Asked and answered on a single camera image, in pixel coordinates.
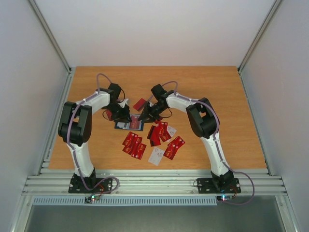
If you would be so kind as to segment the blue leather card holder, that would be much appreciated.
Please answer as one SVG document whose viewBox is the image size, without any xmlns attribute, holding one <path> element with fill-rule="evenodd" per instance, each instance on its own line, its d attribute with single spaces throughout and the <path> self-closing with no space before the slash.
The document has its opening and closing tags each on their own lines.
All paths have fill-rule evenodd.
<svg viewBox="0 0 309 232">
<path fill-rule="evenodd" d="M 128 131 L 130 131 L 129 125 L 130 125 L 130 123 L 117 122 L 117 123 L 115 123 L 114 128 L 117 129 L 117 130 L 128 130 Z"/>
</svg>

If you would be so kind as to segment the white card bottom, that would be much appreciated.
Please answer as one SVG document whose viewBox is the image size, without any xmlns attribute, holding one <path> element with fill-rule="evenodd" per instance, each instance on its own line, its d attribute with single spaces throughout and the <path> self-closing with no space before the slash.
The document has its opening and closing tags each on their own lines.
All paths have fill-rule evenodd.
<svg viewBox="0 0 309 232">
<path fill-rule="evenodd" d="M 148 162 L 155 166 L 158 166 L 162 160 L 162 157 L 164 156 L 164 152 L 165 152 L 164 150 L 155 147 L 148 159 Z"/>
</svg>

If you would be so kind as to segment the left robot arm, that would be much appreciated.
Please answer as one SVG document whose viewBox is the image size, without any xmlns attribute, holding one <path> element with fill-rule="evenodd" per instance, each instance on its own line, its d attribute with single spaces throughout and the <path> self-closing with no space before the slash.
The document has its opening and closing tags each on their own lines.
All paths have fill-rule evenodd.
<svg viewBox="0 0 309 232">
<path fill-rule="evenodd" d="M 132 121 L 128 99 L 118 100 L 122 91 L 118 84 L 111 83 L 108 88 L 98 88 L 94 94 L 81 101 L 64 103 L 58 135 L 67 144 L 75 168 L 69 184 L 69 193 L 112 191 L 111 177 L 96 177 L 96 170 L 90 159 L 88 140 L 92 132 L 92 115 L 98 110 L 108 110 L 115 123 Z"/>
</svg>

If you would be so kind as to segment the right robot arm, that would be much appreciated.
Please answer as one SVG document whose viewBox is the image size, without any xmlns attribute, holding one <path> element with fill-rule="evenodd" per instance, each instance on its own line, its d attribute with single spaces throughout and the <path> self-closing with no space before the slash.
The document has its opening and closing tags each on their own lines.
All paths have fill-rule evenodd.
<svg viewBox="0 0 309 232">
<path fill-rule="evenodd" d="M 157 102 L 153 105 L 147 102 L 138 120 L 155 122 L 163 111 L 171 108 L 186 113 L 193 133 L 202 140 L 207 151 L 214 188 L 218 192 L 229 188 L 234 174 L 228 168 L 220 142 L 220 121 L 209 100 L 192 99 L 175 90 L 166 91 L 160 84 L 154 86 L 151 92 Z"/>
</svg>

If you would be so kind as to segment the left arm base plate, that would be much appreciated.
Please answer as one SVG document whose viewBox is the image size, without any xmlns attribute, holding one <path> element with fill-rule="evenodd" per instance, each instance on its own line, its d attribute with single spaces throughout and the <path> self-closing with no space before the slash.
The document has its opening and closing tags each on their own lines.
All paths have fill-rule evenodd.
<svg viewBox="0 0 309 232">
<path fill-rule="evenodd" d="M 112 189 L 114 184 L 114 181 L 111 178 L 108 178 L 104 181 L 102 181 L 97 187 L 91 187 L 90 185 L 87 185 L 88 188 L 91 190 L 87 190 L 82 182 L 82 180 L 73 180 L 73 178 L 70 181 L 68 193 L 80 193 L 80 194 L 90 194 L 90 193 L 96 193 L 96 192 L 107 192 Z"/>
</svg>

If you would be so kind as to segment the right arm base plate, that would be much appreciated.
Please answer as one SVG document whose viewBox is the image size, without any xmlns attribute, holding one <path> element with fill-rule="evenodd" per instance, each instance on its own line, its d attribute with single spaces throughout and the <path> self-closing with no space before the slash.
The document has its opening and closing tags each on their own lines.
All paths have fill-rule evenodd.
<svg viewBox="0 0 309 232">
<path fill-rule="evenodd" d="M 231 183 L 222 190 L 217 190 L 211 178 L 198 178 L 195 180 L 194 186 L 200 194 L 234 194 L 241 193 L 240 183 L 237 178 L 233 178 Z"/>
</svg>

